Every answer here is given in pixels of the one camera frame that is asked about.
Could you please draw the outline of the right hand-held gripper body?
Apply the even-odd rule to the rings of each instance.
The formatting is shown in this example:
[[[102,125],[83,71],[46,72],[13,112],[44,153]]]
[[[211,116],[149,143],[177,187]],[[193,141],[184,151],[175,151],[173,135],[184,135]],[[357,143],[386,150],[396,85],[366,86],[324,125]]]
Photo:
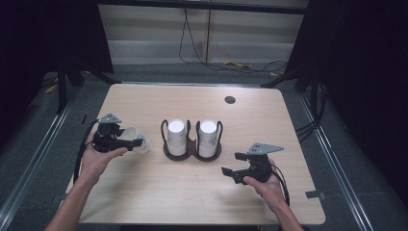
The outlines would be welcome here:
[[[259,182],[265,183],[272,175],[268,154],[282,150],[283,147],[278,145],[253,143],[246,152],[247,160],[250,163],[250,176]]]

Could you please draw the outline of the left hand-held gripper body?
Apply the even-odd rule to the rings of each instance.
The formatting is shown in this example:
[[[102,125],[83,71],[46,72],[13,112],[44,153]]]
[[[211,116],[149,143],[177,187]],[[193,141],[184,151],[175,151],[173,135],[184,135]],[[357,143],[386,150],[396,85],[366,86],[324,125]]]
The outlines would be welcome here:
[[[107,114],[102,116],[97,123],[98,127],[92,140],[94,148],[102,153],[120,148],[116,133],[120,129],[121,120],[113,114]]]

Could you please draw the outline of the white paper cup stack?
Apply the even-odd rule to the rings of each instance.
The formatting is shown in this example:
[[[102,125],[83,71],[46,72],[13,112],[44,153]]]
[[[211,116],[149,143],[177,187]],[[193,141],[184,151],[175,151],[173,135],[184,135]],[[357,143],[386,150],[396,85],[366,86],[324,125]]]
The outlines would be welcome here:
[[[171,155],[186,153],[186,125],[180,119],[173,119],[167,126],[167,148]]]
[[[204,120],[198,127],[198,154],[203,158],[212,157],[217,148],[217,124]]]

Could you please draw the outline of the dark brown double cup holder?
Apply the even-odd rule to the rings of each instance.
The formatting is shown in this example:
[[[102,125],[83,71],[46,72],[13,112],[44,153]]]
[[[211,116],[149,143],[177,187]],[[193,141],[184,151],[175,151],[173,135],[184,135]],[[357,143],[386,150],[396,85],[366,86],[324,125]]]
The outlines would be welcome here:
[[[183,122],[186,125],[186,141],[187,141],[186,153],[181,156],[174,156],[169,153],[168,148],[167,148],[167,126],[170,123],[170,121],[168,121],[167,119],[164,119],[161,124],[161,136],[164,142],[164,145],[163,145],[164,154],[171,161],[184,161],[184,160],[187,160],[190,156],[194,156],[197,160],[202,161],[202,162],[212,162],[216,160],[220,156],[221,150],[222,150],[222,146],[220,142],[222,133],[223,133],[222,122],[221,121],[216,122],[217,124],[217,148],[216,148],[215,154],[210,158],[203,158],[198,154],[198,127],[199,127],[199,123],[202,121],[197,121],[195,124],[195,134],[196,134],[195,140],[192,140],[190,138],[191,122],[189,120],[183,121]]]

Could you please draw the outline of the person's right hand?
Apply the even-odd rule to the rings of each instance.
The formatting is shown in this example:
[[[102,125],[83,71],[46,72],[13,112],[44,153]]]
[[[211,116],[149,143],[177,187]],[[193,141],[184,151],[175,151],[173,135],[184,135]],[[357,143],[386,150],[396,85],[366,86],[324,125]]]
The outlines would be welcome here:
[[[287,208],[280,181],[274,174],[265,183],[261,183],[250,176],[245,176],[243,181],[254,188],[255,192],[264,199],[275,215],[282,214]]]

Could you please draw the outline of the person's left hand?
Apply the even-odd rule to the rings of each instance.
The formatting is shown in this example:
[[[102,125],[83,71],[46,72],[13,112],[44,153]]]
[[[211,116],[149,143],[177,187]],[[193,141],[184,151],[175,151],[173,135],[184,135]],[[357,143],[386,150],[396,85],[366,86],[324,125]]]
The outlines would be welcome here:
[[[94,186],[99,181],[100,176],[112,159],[122,156],[127,152],[125,147],[119,147],[113,151],[101,153],[94,149],[92,144],[93,137],[93,133],[87,137],[81,171],[78,177],[79,181],[86,182],[90,186]]]

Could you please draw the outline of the black metal stand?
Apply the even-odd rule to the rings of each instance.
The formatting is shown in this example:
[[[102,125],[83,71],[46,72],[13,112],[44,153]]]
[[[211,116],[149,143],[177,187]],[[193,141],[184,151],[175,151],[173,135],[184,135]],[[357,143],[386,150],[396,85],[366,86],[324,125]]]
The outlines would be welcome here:
[[[69,80],[73,87],[81,87],[84,85],[84,77],[81,72],[87,71],[94,75],[103,82],[113,85],[120,84],[120,81],[108,77],[101,70],[96,67],[86,64],[80,60],[76,59],[65,59],[58,62],[57,78],[58,78],[58,96],[59,96],[59,106],[57,113],[60,114],[67,105],[67,91],[66,91],[66,80]]]
[[[279,84],[292,79],[296,80],[294,86],[296,92],[305,92],[306,89],[310,89],[311,105],[316,107],[318,104],[319,77],[317,76],[317,69],[311,64],[303,64],[293,70],[286,71],[271,82],[262,84],[262,88],[273,89]]]

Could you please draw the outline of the dark curtain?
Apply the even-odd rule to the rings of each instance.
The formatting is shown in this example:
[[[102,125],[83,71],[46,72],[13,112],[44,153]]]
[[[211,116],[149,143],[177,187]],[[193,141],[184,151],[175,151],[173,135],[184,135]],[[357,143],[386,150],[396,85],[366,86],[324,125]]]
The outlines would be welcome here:
[[[288,69],[319,77],[408,207],[408,0],[309,0]]]
[[[92,0],[0,0],[0,146],[16,132],[45,74],[62,67],[112,73],[98,5]]]

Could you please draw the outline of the black overhead bar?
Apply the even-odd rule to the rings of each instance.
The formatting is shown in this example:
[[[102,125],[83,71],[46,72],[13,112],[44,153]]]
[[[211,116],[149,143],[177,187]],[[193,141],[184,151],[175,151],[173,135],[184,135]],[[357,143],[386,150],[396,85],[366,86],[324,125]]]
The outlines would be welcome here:
[[[307,14],[307,8],[248,5],[184,0],[90,0],[100,5],[155,7],[172,9],[214,10],[246,13]]]

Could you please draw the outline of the metal floor rail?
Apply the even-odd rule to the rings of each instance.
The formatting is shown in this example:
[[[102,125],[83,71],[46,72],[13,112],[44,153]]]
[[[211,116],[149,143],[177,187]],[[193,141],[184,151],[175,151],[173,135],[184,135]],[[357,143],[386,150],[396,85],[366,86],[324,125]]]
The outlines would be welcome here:
[[[74,92],[72,94],[72,98],[68,99],[65,105],[59,110],[30,163],[27,165],[21,177],[13,187],[13,190],[0,208],[0,230],[7,230],[8,226],[12,222],[16,211],[18,210],[22,200],[36,177],[42,162],[45,160],[51,145],[63,126],[76,95],[77,92]]]
[[[299,99],[308,119],[315,124],[314,133],[316,134],[320,147],[322,148],[327,162],[334,173],[334,176],[342,191],[348,208],[353,215],[360,231],[373,231],[367,213],[362,206],[356,192],[351,186],[350,181],[344,172],[344,169],[332,147],[330,140],[326,136],[322,126],[315,123],[316,117],[312,113],[311,103],[309,99],[303,93],[299,95]]]

